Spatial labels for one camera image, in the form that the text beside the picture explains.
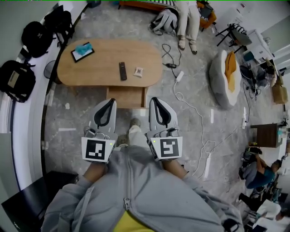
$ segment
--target remote control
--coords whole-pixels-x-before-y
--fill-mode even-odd
[[[127,74],[126,74],[125,63],[124,63],[124,62],[120,62],[120,63],[119,63],[119,68],[120,68],[120,77],[121,77],[121,81],[125,81],[125,80],[127,80]]]

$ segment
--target striped fabric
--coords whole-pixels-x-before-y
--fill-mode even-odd
[[[170,5],[174,6],[173,1],[163,1],[163,0],[149,0],[149,1],[144,1],[144,2],[151,2],[153,4],[159,4],[159,5]]]
[[[247,31],[240,25],[240,24],[228,24],[228,26],[234,26],[234,29],[236,29],[241,34],[247,34]]]

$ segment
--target oval tabletop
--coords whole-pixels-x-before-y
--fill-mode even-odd
[[[75,62],[72,51],[90,42],[94,53]],[[125,62],[127,80],[121,81],[119,62]],[[143,76],[133,76],[143,68]],[[58,64],[58,78],[68,86],[148,87],[161,78],[162,58],[157,48],[144,41],[83,39],[68,45]]]

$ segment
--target wooden coffee table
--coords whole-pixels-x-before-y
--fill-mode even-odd
[[[77,45],[92,44],[95,53],[74,62]],[[127,80],[121,81],[119,62],[125,62]],[[133,76],[143,68],[143,77]],[[124,39],[83,39],[68,45],[58,64],[59,80],[70,87],[106,86],[106,98],[115,98],[118,108],[146,107],[147,87],[161,78],[162,58],[152,44]]]

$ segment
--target orange sofa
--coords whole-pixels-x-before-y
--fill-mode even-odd
[[[198,8],[203,8],[204,4],[197,2]],[[144,9],[149,10],[155,10],[155,11],[162,11],[165,7],[170,6],[167,4],[161,4],[157,1],[119,1],[119,9],[121,6],[134,6],[134,7],[140,7]],[[208,21],[200,17],[200,23],[199,26],[202,28],[202,31],[206,28],[208,28],[213,22],[217,19],[214,12],[210,14],[208,17]]]

